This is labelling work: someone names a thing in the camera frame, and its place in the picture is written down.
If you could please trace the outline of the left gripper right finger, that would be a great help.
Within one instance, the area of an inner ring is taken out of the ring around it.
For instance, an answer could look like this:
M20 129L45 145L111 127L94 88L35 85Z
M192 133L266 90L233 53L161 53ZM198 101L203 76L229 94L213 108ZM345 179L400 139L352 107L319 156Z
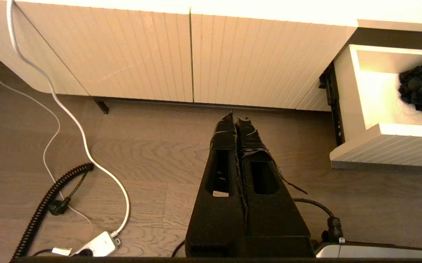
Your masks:
M314 256L311 233L249 118L237 121L246 256Z

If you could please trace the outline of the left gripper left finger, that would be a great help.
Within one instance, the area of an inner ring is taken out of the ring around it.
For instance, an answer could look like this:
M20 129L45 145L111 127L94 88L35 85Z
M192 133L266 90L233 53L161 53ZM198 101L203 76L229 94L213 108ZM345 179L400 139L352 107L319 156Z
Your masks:
M186 256L244 256L245 220L233 112L216 124L186 238Z

